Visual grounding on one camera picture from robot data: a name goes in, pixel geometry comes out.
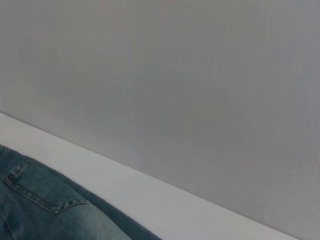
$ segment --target blue denim jeans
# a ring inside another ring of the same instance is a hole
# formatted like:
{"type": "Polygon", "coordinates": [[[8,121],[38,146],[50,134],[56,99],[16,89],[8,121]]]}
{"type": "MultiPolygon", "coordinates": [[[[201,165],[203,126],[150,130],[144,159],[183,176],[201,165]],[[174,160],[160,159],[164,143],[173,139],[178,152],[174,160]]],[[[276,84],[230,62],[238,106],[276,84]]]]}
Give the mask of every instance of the blue denim jeans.
{"type": "Polygon", "coordinates": [[[160,240],[103,199],[0,145],[1,240],[160,240]]]}

